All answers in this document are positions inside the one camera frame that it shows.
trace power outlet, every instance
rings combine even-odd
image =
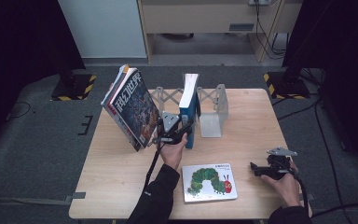
[[[268,6],[271,4],[271,0],[249,0],[250,6],[255,6],[256,4],[260,6]]]

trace yellow and black tape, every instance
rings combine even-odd
[[[87,99],[87,97],[90,94],[90,91],[92,89],[92,86],[94,85],[94,80],[97,76],[92,75],[89,76],[89,80],[86,83],[85,87],[83,88],[83,90],[81,91],[82,93],[77,94],[77,95],[70,95],[70,94],[65,94],[63,93],[62,95],[58,95],[58,96],[51,96],[51,100],[52,101],[71,101],[71,100],[85,100]]]
[[[271,79],[269,77],[269,74],[264,74],[264,80],[266,81],[266,84],[268,86],[269,94],[273,99],[306,99],[307,96],[301,95],[301,94],[281,94],[277,93],[274,85],[271,82]]]

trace green caterpillar illustration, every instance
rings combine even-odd
[[[217,173],[214,168],[201,168],[193,173],[191,187],[187,189],[187,192],[196,196],[202,189],[202,181],[211,180],[215,193],[223,195],[225,193],[230,193],[232,189],[231,183],[228,181],[228,176],[226,177],[224,175],[224,178],[226,181],[220,181],[219,173]]]

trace book cover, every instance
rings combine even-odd
[[[108,106],[116,111],[127,130],[145,148],[156,128],[158,109],[136,68],[129,68]]]
[[[197,107],[200,104],[199,96],[197,95],[197,82],[199,74],[184,74],[185,88],[182,98],[179,103],[179,114],[182,119],[182,125],[186,125],[189,121],[193,121],[191,126],[191,134],[187,137],[186,148],[193,148],[194,134],[196,127],[196,113]]]
[[[109,102],[112,101],[115,93],[117,93],[117,89],[126,77],[129,66],[127,64],[122,65],[119,68],[117,77],[115,81],[110,85],[108,92],[104,96],[101,105],[103,108],[107,111],[107,113],[110,115],[110,117],[113,118],[115,123],[117,124],[118,128],[124,133],[126,138],[128,139],[129,143],[132,145],[132,147],[135,150],[139,150],[141,148],[141,144],[138,142],[138,140],[135,138],[135,136],[132,134],[130,129],[127,127],[125,122],[123,121],[123,118],[117,113],[117,111],[109,104]]]
[[[206,203],[238,198],[229,163],[182,166],[185,203]]]

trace human hand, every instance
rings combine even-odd
[[[182,160],[182,152],[186,143],[187,133],[183,134],[182,141],[176,145],[161,143],[162,149],[159,153],[164,163],[176,170]]]
[[[294,162],[290,161],[290,167],[298,172]],[[266,183],[270,184],[281,198],[282,207],[300,206],[299,199],[299,183],[295,180],[293,175],[286,174],[280,180],[274,180],[267,175],[261,175]]]

